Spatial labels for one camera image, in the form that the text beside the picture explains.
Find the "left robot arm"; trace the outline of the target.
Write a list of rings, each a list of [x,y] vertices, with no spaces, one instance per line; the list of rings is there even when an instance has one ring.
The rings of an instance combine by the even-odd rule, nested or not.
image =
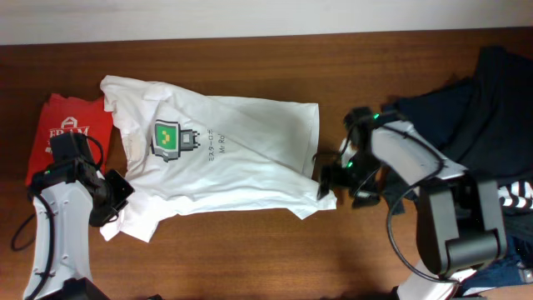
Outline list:
[[[117,220],[134,189],[115,170],[101,173],[93,140],[77,132],[52,137],[52,164],[32,176],[37,231],[26,299],[106,298],[92,281],[88,229]]]

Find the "navy blue garment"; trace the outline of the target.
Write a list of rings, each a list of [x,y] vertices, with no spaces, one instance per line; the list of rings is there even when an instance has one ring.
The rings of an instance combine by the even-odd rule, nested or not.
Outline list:
[[[413,96],[391,96],[383,112],[396,111],[411,121],[424,139],[442,149],[449,143],[474,92],[474,81],[465,77],[434,91]]]

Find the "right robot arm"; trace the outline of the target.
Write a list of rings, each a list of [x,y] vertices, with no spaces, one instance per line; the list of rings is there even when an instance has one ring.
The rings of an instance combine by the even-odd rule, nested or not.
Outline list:
[[[318,199],[346,188],[354,207],[377,204],[370,182],[387,166],[416,195],[416,246],[421,260],[399,259],[411,275],[392,299],[455,299],[458,287],[507,252],[497,182],[439,152],[398,112],[355,107],[344,118],[346,145],[356,153],[322,167]]]

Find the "dark green garment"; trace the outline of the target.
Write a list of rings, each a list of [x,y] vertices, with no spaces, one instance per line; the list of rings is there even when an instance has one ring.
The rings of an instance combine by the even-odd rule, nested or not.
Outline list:
[[[380,193],[386,200],[387,206],[391,208],[398,198],[406,192],[409,185],[391,167],[385,167],[382,175],[384,175],[384,178],[381,179]],[[411,191],[403,198],[416,203],[418,197],[415,192]],[[403,203],[399,202],[392,214],[401,215],[405,212]]]

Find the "black t-shirt white lettering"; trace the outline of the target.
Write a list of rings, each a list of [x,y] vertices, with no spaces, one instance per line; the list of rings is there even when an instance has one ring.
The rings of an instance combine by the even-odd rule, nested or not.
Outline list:
[[[506,232],[532,242],[532,61],[503,47],[480,50],[473,93],[442,152],[497,181]],[[521,199],[524,207],[516,207]]]

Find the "white printed t-shirt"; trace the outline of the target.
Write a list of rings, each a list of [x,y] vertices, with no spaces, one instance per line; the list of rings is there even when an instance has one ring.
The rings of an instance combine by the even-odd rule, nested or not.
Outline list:
[[[298,218],[336,208],[313,179],[315,103],[205,96],[164,82],[106,76],[104,107],[119,130],[133,193],[106,239],[149,242],[176,215],[285,208]]]

